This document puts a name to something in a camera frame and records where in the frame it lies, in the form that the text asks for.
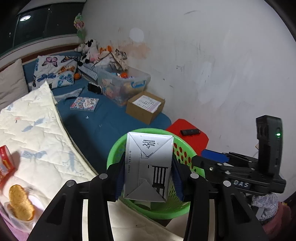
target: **beige pillow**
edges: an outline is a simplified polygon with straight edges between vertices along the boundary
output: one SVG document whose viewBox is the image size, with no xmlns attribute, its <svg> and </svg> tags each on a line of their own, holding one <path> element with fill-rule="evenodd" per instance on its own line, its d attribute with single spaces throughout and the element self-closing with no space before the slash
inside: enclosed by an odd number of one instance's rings
<svg viewBox="0 0 296 241">
<path fill-rule="evenodd" d="M 22 60 L 18 59 L 0 73 L 0 110 L 28 94 Z"/>
</svg>

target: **colorful notebook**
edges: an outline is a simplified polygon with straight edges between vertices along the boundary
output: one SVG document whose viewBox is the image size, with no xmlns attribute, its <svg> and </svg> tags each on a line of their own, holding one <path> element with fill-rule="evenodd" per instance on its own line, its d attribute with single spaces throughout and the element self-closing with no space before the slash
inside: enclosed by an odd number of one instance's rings
<svg viewBox="0 0 296 241">
<path fill-rule="evenodd" d="M 94 111 L 99 99 L 89 97 L 77 97 L 70 109 Z"/>
</svg>

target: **metal bolt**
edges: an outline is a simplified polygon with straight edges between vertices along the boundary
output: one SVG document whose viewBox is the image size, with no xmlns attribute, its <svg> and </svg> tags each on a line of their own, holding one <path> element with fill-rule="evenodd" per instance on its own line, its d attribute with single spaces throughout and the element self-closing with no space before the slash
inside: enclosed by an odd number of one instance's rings
<svg viewBox="0 0 296 241">
<path fill-rule="evenodd" d="M 190 174 L 190 177 L 193 178 L 193 179 L 197 179 L 197 178 L 199 178 L 199 175 L 197 173 L 193 172 L 193 173 Z"/>
<path fill-rule="evenodd" d="M 223 182 L 223 185 L 226 186 L 226 187 L 230 187 L 230 186 L 231 186 L 231 182 L 225 180 L 225 181 Z"/>
<path fill-rule="evenodd" d="M 67 185 L 68 187 L 71 187 L 71 186 L 73 186 L 74 184 L 75 184 L 75 182 L 74 182 L 73 180 L 69 180 L 69 181 L 66 182 L 66 185 Z"/>
<path fill-rule="evenodd" d="M 99 175 L 100 179 L 106 179 L 108 177 L 108 175 L 106 173 L 102 173 Z"/>
</svg>

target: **wooden headboard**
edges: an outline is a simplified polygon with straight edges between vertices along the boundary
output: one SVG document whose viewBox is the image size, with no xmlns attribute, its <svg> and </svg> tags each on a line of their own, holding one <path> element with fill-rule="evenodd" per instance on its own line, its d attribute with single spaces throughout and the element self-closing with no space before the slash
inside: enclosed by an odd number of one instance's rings
<svg viewBox="0 0 296 241">
<path fill-rule="evenodd" d="M 62 51 L 73 50 L 77 46 L 78 46 L 78 44 L 69 44 L 69 45 L 60 45 L 60 46 L 55 46 L 55 47 L 50 47 L 50 48 L 47 48 L 47 49 L 39 50 L 37 52 L 30 53 L 28 55 L 25 55 L 25 56 L 21 57 L 22 63 L 28 62 L 28 61 L 30 61 L 32 59 L 35 59 L 35 58 L 38 57 L 38 55 L 49 55 L 49 54 L 52 54 L 52 53 L 58 53 L 58 52 L 62 52 Z M 6 64 L 2 68 L 0 68 L 0 72 L 3 71 L 5 68 L 7 68 L 9 65 L 13 64 L 14 62 L 15 62 L 15 60 L 8 63 L 8 64 Z"/>
</svg>

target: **butterfly pillow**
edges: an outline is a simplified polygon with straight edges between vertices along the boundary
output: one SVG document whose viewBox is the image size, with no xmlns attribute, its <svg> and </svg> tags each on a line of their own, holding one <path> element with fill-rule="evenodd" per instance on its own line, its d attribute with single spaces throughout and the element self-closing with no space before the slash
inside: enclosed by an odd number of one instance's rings
<svg viewBox="0 0 296 241">
<path fill-rule="evenodd" d="M 51 89 L 74 84 L 78 57 L 38 56 L 34 70 L 32 90 L 47 81 Z"/>
</svg>

